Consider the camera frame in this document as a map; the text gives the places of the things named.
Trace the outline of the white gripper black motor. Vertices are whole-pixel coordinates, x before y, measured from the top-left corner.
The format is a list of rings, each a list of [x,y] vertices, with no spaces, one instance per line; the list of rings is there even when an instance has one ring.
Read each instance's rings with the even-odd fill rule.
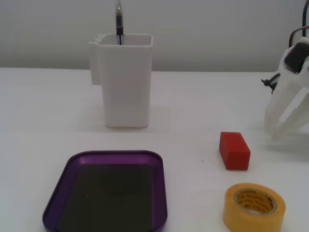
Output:
[[[265,110],[265,131],[272,139],[279,139],[309,122],[309,92],[300,103],[293,103],[302,89],[309,87],[309,39],[302,37],[298,43],[284,51],[279,62],[277,84]],[[292,103],[294,108],[280,117]]]

